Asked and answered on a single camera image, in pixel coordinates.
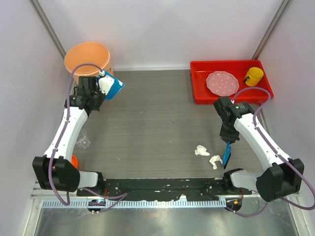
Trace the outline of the blue plastic dustpan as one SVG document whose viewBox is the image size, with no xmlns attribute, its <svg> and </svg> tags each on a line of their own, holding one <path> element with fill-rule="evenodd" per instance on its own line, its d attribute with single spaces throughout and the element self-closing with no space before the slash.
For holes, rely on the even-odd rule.
<svg viewBox="0 0 315 236">
<path fill-rule="evenodd" d="M 113 75 L 111 75 L 115 82 L 113 84 L 113 86 L 111 87 L 108 95 L 105 95 L 105 100 L 111 100 L 113 99 L 117 93 L 119 93 L 121 91 L 121 89 L 125 86 L 125 84 L 123 82 L 121 82 L 120 80 L 118 80 L 116 77 L 114 77 Z"/>
</svg>

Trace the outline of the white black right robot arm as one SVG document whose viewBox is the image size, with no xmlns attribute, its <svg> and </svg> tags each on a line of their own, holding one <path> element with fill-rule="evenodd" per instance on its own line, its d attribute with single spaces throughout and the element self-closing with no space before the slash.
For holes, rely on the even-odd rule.
<svg viewBox="0 0 315 236">
<path fill-rule="evenodd" d="M 233 104 L 227 96 L 215 101 L 214 107 L 222 119 L 220 138 L 226 143 L 223 166 L 226 167 L 230 160 L 231 144 L 243 136 L 263 167 L 262 173 L 242 168 L 225 172 L 224 192 L 234 194 L 239 188 L 244 188 L 257 192 L 266 202 L 297 193 L 302 182 L 303 162 L 290 158 L 276 145 L 254 117 L 252 107 L 247 102 Z"/>
</svg>

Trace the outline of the blue hand brush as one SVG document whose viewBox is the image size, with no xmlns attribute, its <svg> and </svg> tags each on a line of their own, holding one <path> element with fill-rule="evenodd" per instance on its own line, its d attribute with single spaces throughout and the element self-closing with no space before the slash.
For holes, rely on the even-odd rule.
<svg viewBox="0 0 315 236">
<path fill-rule="evenodd" d="M 222 165 L 223 165 L 224 169 L 226 169 L 226 166 L 229 162 L 230 157 L 231 157 L 231 142 L 227 141 L 226 142 L 226 149 L 225 149 L 225 152 L 224 152 L 224 155 L 222 158 Z"/>
</svg>

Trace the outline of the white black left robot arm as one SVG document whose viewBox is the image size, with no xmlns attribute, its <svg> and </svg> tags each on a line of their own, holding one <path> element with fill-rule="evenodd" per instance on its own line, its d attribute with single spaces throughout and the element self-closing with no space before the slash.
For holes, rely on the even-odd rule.
<svg viewBox="0 0 315 236">
<path fill-rule="evenodd" d="M 42 189 L 51 190 L 49 162 L 53 158 L 51 179 L 58 191 L 75 192 L 87 187 L 94 196 L 105 189 L 98 172 L 79 171 L 72 163 L 75 143 L 91 111 L 98 111 L 105 95 L 100 91 L 97 77 L 80 77 L 76 94 L 65 100 L 65 110 L 57 133 L 42 157 L 32 162 L 35 175 Z"/>
</svg>

